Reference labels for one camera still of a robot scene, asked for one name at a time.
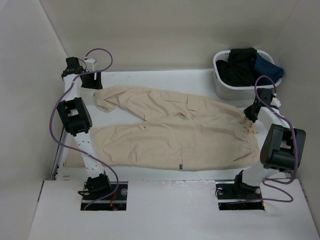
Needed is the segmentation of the beige trousers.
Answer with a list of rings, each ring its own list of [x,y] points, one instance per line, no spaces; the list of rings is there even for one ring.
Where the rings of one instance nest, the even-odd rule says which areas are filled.
[[[140,123],[90,130],[97,158],[112,167],[208,171],[259,160],[255,126],[235,106],[206,96],[138,86],[94,94],[96,107],[121,108]]]

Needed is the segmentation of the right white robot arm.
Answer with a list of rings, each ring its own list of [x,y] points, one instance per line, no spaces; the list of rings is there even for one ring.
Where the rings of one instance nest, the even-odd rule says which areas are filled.
[[[255,88],[255,99],[244,110],[245,116],[255,122],[261,121],[268,133],[261,147],[259,161],[236,175],[232,185],[233,194],[242,199],[250,199],[257,194],[260,184],[277,171],[291,172],[290,184],[300,166],[306,132],[293,124],[279,112],[281,105],[276,92],[269,88]]]

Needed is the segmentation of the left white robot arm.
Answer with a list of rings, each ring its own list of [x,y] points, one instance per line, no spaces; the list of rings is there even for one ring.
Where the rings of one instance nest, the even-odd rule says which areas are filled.
[[[85,67],[81,66],[77,57],[66,58],[66,69],[62,72],[66,95],[57,106],[57,112],[67,133],[73,136],[86,168],[87,180],[84,190],[78,192],[86,201],[108,199],[113,187],[103,166],[92,157],[96,156],[90,128],[93,123],[83,99],[81,88],[101,90],[101,73],[95,73],[97,61],[85,58]]]

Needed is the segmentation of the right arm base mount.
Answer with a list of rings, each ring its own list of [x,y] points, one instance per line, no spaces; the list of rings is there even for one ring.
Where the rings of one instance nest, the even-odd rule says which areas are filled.
[[[237,174],[233,183],[225,181],[215,184],[215,196],[221,211],[265,210],[259,186],[243,182],[243,170]]]

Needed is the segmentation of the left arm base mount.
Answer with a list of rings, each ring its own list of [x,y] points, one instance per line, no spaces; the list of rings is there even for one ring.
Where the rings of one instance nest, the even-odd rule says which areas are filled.
[[[127,181],[111,182],[111,190],[89,193],[87,190],[79,191],[81,196],[81,211],[125,211],[127,209],[128,186]]]

